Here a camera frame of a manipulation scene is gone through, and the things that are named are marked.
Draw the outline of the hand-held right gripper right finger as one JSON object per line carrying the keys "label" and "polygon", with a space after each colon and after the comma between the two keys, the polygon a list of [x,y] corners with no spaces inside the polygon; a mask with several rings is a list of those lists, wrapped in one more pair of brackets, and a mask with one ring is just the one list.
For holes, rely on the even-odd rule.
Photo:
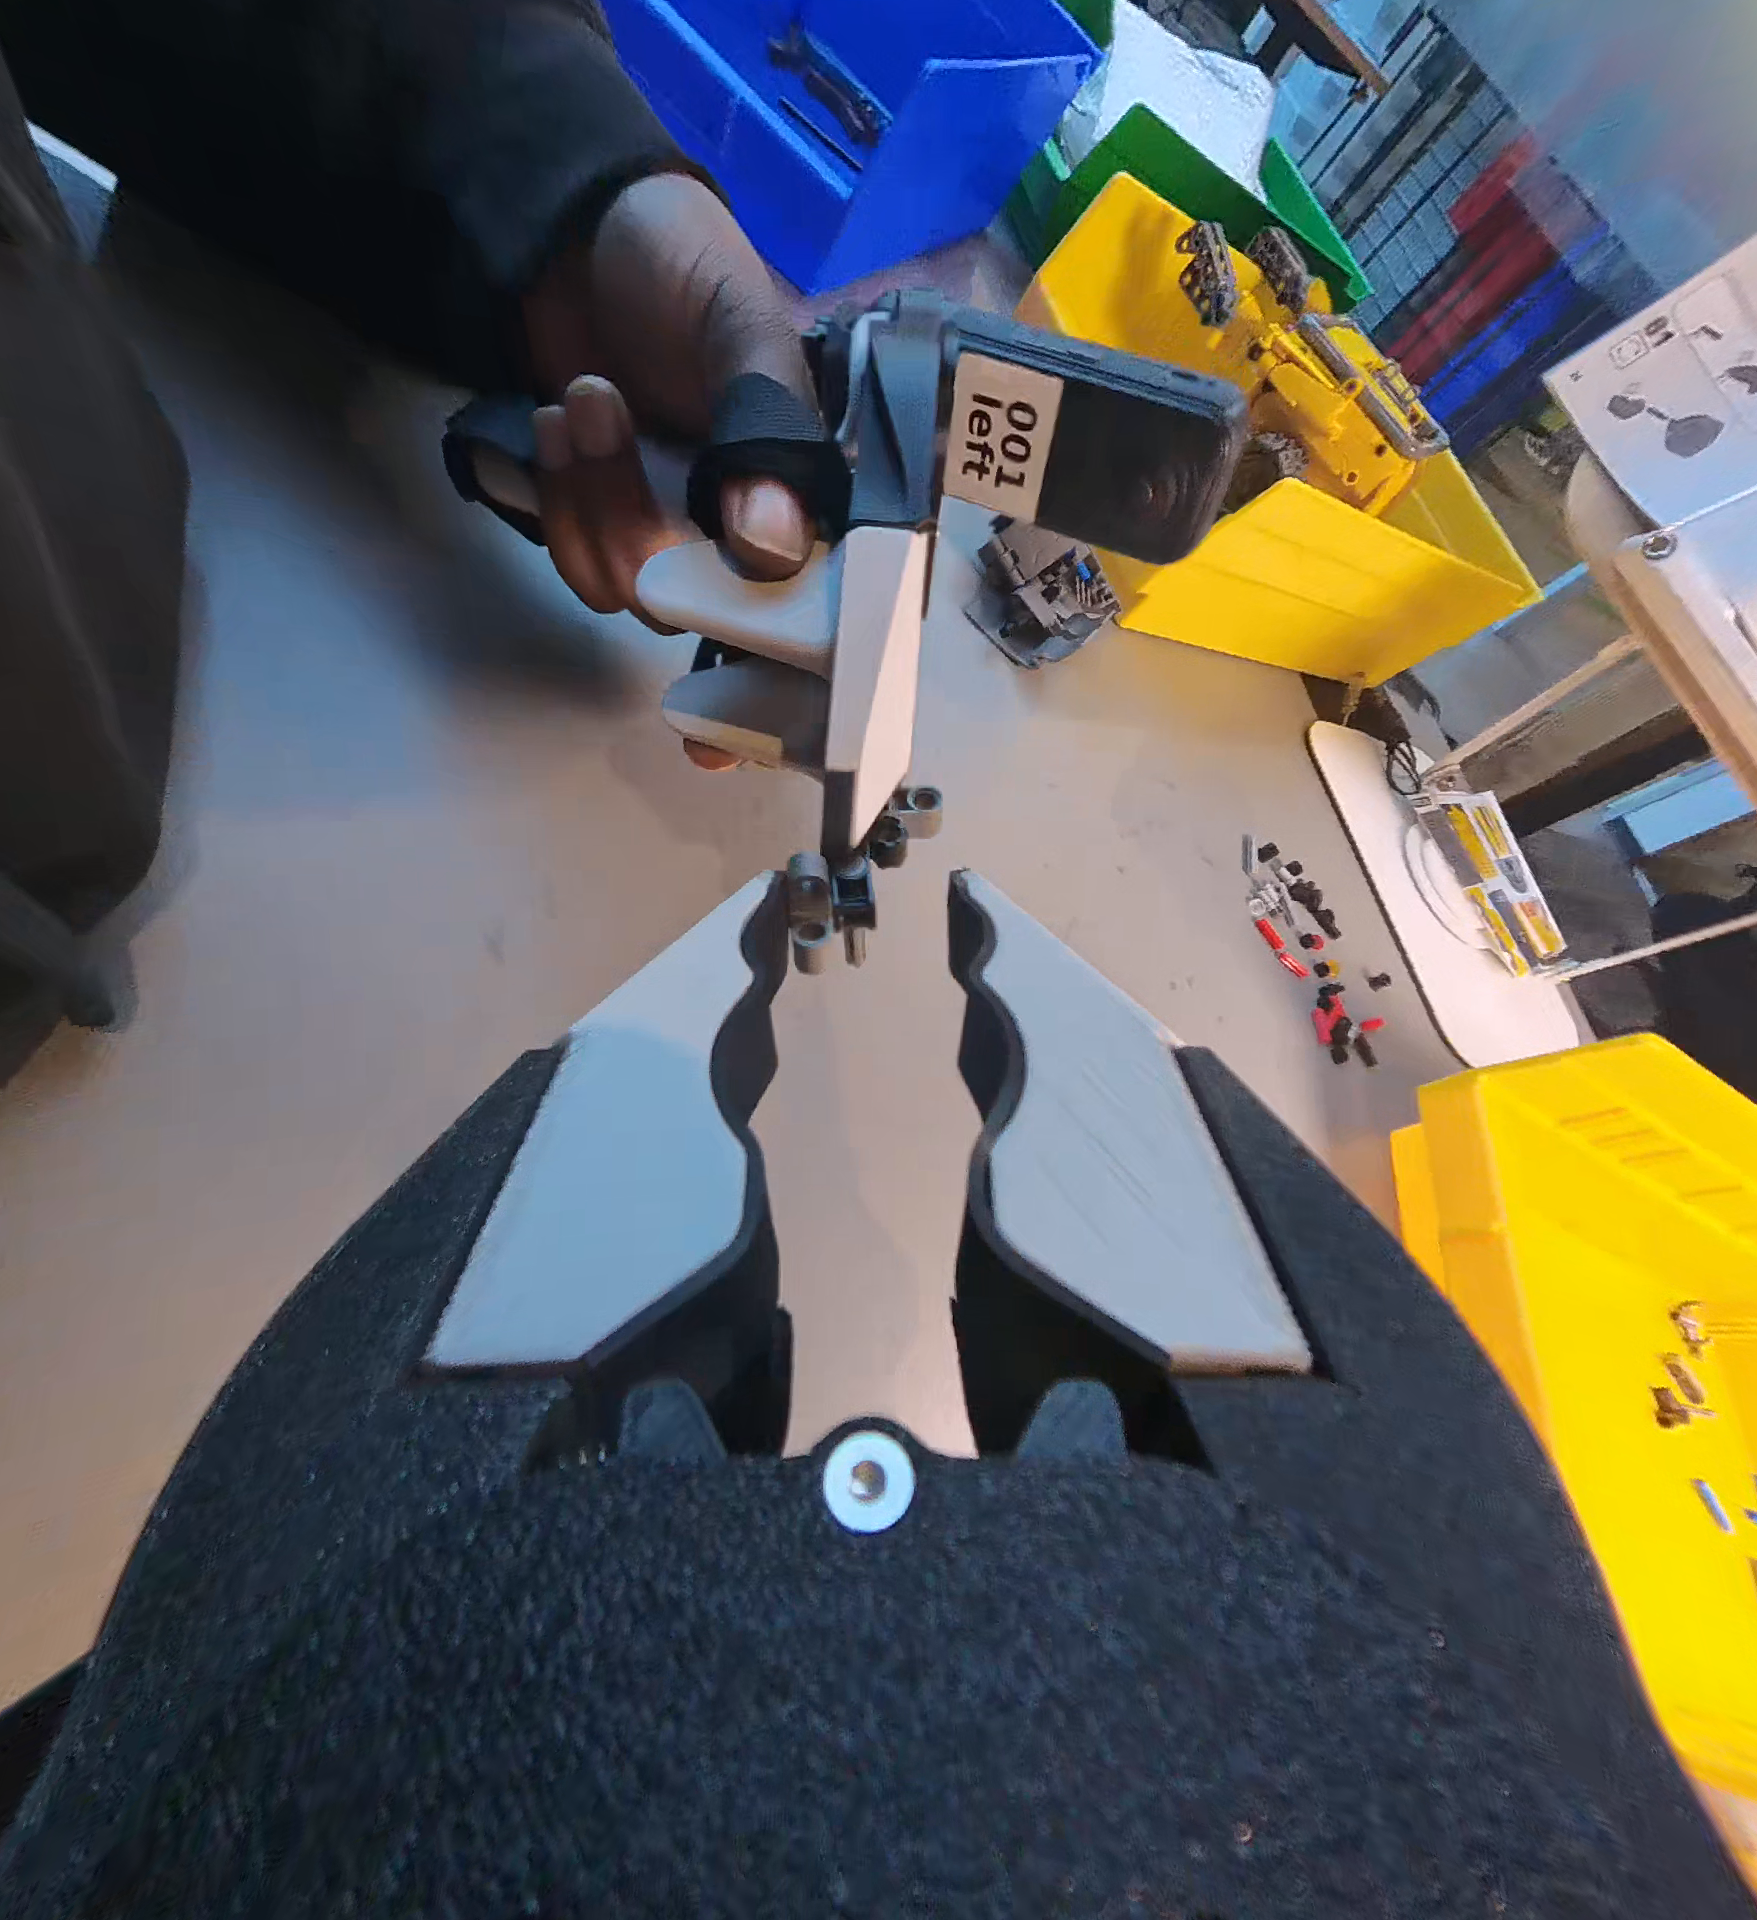
{"label": "hand-held right gripper right finger", "polygon": [[1307,1380],[1317,1352],[1182,1041],[974,869],[946,955],[981,1122],[951,1299],[978,1453],[1084,1381],[1118,1452],[1200,1456],[1188,1381]]}

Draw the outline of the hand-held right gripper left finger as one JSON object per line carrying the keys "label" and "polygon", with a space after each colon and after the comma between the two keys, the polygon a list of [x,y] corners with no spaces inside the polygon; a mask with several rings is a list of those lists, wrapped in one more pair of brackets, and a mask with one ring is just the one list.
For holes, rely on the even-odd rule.
{"label": "hand-held right gripper left finger", "polygon": [[726,1449],[785,1449],[792,1320],[751,1122],[786,969],[786,888],[767,869],[572,1024],[423,1376],[558,1380],[560,1429],[585,1448],[614,1446],[636,1387],[680,1380]]}

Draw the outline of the grey toy cab assembly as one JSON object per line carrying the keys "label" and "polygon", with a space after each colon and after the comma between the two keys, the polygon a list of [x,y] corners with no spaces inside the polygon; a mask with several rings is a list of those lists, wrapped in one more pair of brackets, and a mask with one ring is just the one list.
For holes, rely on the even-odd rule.
{"label": "grey toy cab assembly", "polygon": [[967,618],[1023,669],[1068,660],[1121,614],[1091,546],[1006,513],[992,516],[978,567]]}

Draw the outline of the small black blue-pin assembly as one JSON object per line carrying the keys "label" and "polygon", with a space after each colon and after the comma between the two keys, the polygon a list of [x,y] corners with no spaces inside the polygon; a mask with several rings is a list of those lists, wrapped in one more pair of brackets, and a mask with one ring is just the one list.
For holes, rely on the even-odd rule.
{"label": "small black blue-pin assembly", "polygon": [[868,861],[885,871],[904,863],[918,842],[941,831],[943,794],[926,781],[904,781],[866,831],[863,842]]}

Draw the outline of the pile of small toy pieces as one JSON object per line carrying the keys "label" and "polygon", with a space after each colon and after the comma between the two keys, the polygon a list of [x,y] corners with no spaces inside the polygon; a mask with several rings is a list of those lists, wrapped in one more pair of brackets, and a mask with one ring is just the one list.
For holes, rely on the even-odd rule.
{"label": "pile of small toy pieces", "polygon": [[1245,910],[1263,948],[1308,995],[1313,1035],[1334,1068],[1378,1069],[1378,1037],[1388,1020],[1378,998],[1395,975],[1387,968],[1339,955],[1344,925],[1323,883],[1277,842],[1240,838]]}

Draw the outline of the blue bin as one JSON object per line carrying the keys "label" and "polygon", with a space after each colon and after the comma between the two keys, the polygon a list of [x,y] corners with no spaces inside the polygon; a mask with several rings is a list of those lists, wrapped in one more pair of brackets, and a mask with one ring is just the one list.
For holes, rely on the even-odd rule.
{"label": "blue bin", "polygon": [[[804,293],[986,227],[1100,57],[1050,1],[609,1],[602,11],[665,127]],[[764,41],[791,13],[893,108],[865,172],[777,106]]]}

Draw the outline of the grey desk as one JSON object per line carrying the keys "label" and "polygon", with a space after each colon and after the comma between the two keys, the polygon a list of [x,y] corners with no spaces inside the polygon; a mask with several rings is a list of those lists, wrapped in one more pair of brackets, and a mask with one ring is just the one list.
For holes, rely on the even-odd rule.
{"label": "grey desk", "polygon": [[[451,391],[139,204],[99,256],[193,473],[169,828],[131,1008],[0,1092],[0,1712],[88,1647],[219,1385],[345,1228],[550,1044],[799,847],[811,781],[704,774],[682,640],[585,611],[458,502]],[[915,772],[941,836],[868,961],[794,977],[757,1109],[794,1316],[791,1442],[879,1413],[969,1452],[946,1295],[978,1130],[944,890],[970,868],[1220,1053],[1398,1226],[1388,1138],[1463,1066],[1405,977],[1334,1068],[1252,931],[1240,838],[1300,860],[1339,955],[1395,969],[1298,676],[1117,631],[1043,669],[969,621],[943,518]]]}

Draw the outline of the yellow toy bulldozer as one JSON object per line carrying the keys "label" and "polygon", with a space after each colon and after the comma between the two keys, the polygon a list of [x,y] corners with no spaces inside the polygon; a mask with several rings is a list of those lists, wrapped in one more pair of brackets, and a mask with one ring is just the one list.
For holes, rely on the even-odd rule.
{"label": "yellow toy bulldozer", "polygon": [[1224,513],[1298,479],[1383,516],[1449,434],[1405,372],[1331,306],[1289,230],[1232,247],[1213,219],[1179,234],[1179,289],[1196,319],[1196,368],[1246,401],[1246,437]]}

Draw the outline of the white foam sheet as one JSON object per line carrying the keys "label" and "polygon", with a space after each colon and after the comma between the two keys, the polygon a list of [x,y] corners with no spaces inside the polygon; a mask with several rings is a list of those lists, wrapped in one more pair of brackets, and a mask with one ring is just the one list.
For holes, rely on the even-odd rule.
{"label": "white foam sheet", "polygon": [[1110,46],[1061,121],[1068,162],[1136,103],[1249,185],[1272,133],[1274,84],[1249,59],[1202,50],[1136,3],[1117,3]]}

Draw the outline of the wide yellow bin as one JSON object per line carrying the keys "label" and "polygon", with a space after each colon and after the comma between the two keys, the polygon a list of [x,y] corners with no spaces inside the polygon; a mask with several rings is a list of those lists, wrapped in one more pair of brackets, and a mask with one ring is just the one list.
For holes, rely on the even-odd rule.
{"label": "wide yellow bin", "polygon": [[[1757,1801],[1757,1104],[1631,1035],[1425,1086],[1393,1164],[1401,1233],[1558,1466],[1667,1739]],[[1700,1355],[1669,1318],[1690,1299]],[[1666,1353],[1718,1418],[1660,1427]]]}

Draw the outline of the wooden table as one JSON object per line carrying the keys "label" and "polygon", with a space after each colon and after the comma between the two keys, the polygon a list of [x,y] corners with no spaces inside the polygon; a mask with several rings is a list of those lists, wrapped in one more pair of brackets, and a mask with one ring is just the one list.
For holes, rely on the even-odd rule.
{"label": "wooden table", "polygon": [[1250,61],[1271,80],[1289,56],[1344,78],[1356,92],[1381,97],[1393,78],[1381,61],[1352,35],[1327,1],[1258,1],[1254,13],[1269,20],[1269,29],[1250,52]]}

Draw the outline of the sticker sheet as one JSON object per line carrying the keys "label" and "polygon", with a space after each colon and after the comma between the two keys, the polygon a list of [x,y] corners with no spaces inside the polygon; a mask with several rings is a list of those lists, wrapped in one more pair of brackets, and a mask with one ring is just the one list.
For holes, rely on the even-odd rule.
{"label": "sticker sheet", "polygon": [[1489,792],[1425,787],[1410,797],[1425,839],[1466,905],[1466,923],[1512,977],[1560,975],[1570,941],[1525,858],[1503,803]]}

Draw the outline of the black toy beam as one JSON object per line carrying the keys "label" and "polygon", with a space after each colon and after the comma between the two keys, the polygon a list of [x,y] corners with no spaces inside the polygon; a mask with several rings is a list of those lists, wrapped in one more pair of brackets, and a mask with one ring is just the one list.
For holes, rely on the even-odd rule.
{"label": "black toy beam", "polygon": [[893,108],[804,23],[799,11],[767,35],[778,110],[853,174],[863,174],[893,127]]}

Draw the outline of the person's black hoodie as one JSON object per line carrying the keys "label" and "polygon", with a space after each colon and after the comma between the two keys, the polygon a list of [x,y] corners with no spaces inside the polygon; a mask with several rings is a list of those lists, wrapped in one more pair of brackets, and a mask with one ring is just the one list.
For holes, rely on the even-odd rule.
{"label": "person's black hoodie", "polygon": [[160,849],[188,475],[0,52],[0,1088],[116,1016]]}

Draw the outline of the blue-grey chair seat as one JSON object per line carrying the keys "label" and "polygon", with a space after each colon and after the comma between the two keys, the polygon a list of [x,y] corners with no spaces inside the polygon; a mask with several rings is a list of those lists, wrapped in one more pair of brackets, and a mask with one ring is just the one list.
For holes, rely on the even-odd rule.
{"label": "blue-grey chair seat", "polygon": [[72,227],[76,251],[97,264],[116,209],[118,178],[37,121],[28,121],[27,131]]}

